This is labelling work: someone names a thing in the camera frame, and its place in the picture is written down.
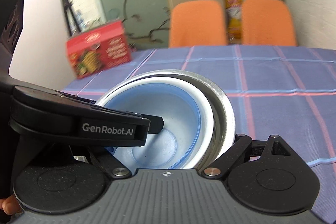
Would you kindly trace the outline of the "person's left hand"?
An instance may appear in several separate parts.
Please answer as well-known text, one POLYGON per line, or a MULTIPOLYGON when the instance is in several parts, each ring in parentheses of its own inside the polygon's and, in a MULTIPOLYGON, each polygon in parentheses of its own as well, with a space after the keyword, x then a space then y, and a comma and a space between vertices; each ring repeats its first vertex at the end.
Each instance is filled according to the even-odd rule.
POLYGON ((14 195, 0 199, 0 208, 7 215, 14 215, 22 210, 18 200, 14 195))

